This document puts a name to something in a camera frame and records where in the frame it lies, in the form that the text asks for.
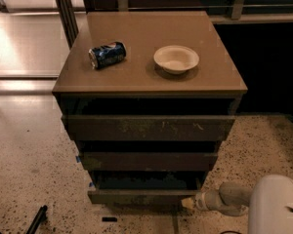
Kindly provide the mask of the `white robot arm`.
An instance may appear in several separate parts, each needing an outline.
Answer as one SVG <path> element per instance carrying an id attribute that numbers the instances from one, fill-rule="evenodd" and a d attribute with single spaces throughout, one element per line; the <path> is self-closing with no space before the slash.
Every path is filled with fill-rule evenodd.
<path id="1" fill-rule="evenodd" d="M 182 206 L 227 216 L 248 214 L 248 234 L 293 234 L 293 179 L 284 175 L 265 175 L 253 189 L 224 182 L 183 199 Z"/>

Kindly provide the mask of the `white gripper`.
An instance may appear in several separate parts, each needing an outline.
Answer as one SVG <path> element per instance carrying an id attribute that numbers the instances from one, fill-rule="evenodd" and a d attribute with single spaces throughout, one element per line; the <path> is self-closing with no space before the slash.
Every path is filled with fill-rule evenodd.
<path id="1" fill-rule="evenodd" d="M 210 190 L 206 192 L 198 192 L 194 197 L 187 197 L 182 200 L 182 206 L 189 210 L 194 210 L 196 207 L 201 211 L 219 211 L 224 202 L 218 190 Z"/>

